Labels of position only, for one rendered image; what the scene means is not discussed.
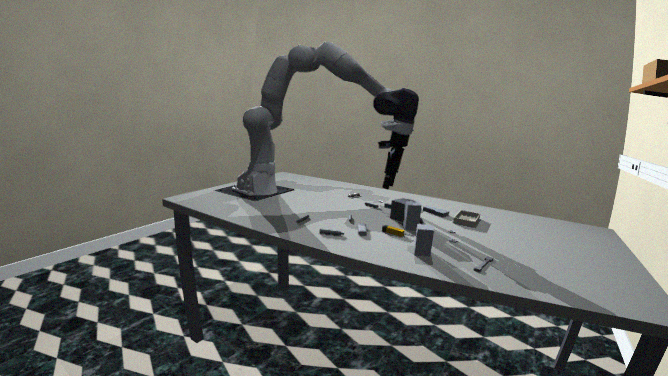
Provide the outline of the yellow cylinder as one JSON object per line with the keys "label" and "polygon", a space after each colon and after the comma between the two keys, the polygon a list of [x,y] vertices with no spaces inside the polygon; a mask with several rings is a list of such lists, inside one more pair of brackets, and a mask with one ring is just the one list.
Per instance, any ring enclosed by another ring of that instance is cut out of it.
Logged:
{"label": "yellow cylinder", "polygon": [[[391,227],[391,226],[387,226],[387,225],[382,226],[382,231],[386,232],[386,233],[393,234],[393,235],[401,236],[401,237],[404,236],[404,234],[405,234],[404,233],[405,230],[398,229],[398,228]],[[409,234],[405,234],[405,235],[409,235]],[[409,235],[409,236],[412,236],[412,235]]]}

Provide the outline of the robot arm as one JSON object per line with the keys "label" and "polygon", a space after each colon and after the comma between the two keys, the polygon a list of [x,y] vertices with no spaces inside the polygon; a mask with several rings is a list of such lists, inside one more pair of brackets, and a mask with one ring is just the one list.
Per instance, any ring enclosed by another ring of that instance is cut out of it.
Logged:
{"label": "robot arm", "polygon": [[283,102],[294,73],[315,71],[320,65],[338,78],[359,84],[372,94],[375,97],[375,110],[381,115],[394,116],[391,120],[381,122],[384,129],[403,133],[401,135],[412,134],[419,102],[414,91],[386,88],[334,43],[324,42],[318,48],[298,45],[289,51],[288,56],[276,57],[261,90],[261,106],[251,108],[243,115],[243,125],[250,138],[251,161],[232,190],[249,196],[277,193],[275,144],[270,130],[282,122]]}

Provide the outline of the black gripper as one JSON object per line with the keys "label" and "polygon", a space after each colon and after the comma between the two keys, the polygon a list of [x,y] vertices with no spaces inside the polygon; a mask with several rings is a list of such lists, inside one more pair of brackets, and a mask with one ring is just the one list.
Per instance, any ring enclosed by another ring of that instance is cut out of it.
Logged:
{"label": "black gripper", "polygon": [[[385,188],[385,189],[388,190],[389,186],[393,186],[395,176],[396,176],[396,173],[398,173],[397,170],[399,169],[401,158],[402,158],[402,155],[403,155],[403,152],[404,152],[403,147],[407,146],[409,136],[410,136],[409,134],[408,135],[401,135],[401,134],[398,134],[398,133],[395,133],[395,132],[392,131],[390,142],[393,144],[393,147],[391,148],[391,152],[388,152],[388,159],[387,159],[387,164],[386,164],[386,168],[385,168],[386,176],[385,176],[382,188]],[[398,157],[400,158],[400,160],[399,160]]]}

